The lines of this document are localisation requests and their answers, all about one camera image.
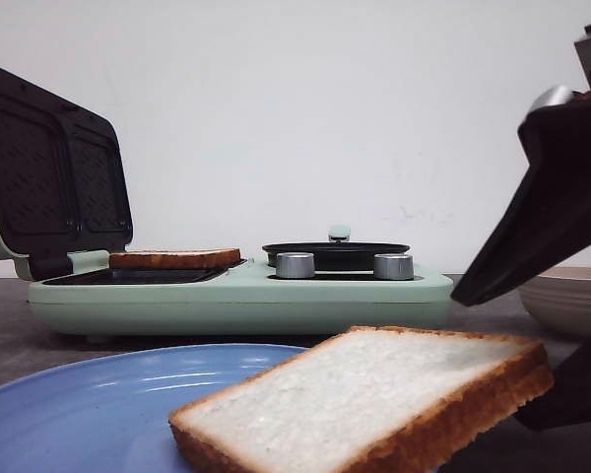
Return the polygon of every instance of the small pan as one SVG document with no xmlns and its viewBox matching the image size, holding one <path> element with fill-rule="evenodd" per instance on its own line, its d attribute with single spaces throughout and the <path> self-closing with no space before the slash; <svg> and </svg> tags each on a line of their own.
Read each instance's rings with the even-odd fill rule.
<svg viewBox="0 0 591 473">
<path fill-rule="evenodd" d="M 372 271 L 374 255 L 404 253 L 409 246 L 396 243 L 319 242 L 266 244 L 269 265 L 276 267 L 276 255 L 287 252 L 313 253 L 316 271 Z"/>
</svg>

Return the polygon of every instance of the mint green appliance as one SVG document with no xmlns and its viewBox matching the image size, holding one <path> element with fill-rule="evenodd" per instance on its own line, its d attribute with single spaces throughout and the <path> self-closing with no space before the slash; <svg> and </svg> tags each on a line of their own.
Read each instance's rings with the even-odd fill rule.
<svg viewBox="0 0 591 473">
<path fill-rule="evenodd" d="M 262 254 L 228 268 L 109 269 L 109 253 L 132 235 L 111 124 L 0 69 L 0 259 L 33 281 L 33 315 L 51 329 L 327 334 L 354 324 L 439 327 L 449 308 L 451 280 L 419 264 L 405 281 L 371 270 L 280 279 Z"/>
</svg>

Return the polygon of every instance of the white bread slice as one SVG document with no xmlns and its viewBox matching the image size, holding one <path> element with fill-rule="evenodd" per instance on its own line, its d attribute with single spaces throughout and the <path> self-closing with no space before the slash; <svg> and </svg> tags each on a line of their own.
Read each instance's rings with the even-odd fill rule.
<svg viewBox="0 0 591 473">
<path fill-rule="evenodd" d="M 238 248 L 143 250 L 109 254 L 110 268 L 208 269 L 223 268 L 240 260 Z"/>
<path fill-rule="evenodd" d="M 535 340 L 353 327 L 168 419 L 198 472 L 424 473 L 552 383 Z"/>
</svg>

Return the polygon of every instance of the gray countertop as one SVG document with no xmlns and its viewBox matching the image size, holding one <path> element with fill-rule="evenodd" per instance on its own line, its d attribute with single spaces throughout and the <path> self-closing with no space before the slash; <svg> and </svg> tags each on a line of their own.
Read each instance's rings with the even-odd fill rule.
<svg viewBox="0 0 591 473">
<path fill-rule="evenodd" d="M 124 352 L 201 343 L 251 342 L 313 346 L 325 336 L 117 337 L 104 344 L 60 335 L 35 320 L 27 305 L 27 283 L 0 279 L 0 385 L 48 368 Z M 448 329 L 510 333 L 542 338 L 555 366 L 579 342 L 551 334 L 538 325 L 516 293 L 476 307 L 453 304 Z M 441 469 L 455 472 L 591 472 L 591 423 L 528 431 L 506 419 L 457 452 Z"/>
</svg>

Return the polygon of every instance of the white bowl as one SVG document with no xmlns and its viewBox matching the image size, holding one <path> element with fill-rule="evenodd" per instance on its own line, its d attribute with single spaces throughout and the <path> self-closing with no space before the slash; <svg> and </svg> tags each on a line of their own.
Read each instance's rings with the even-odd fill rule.
<svg viewBox="0 0 591 473">
<path fill-rule="evenodd" d="M 556 266 L 519 287 L 521 302 L 554 331 L 591 336 L 591 268 Z"/>
</svg>

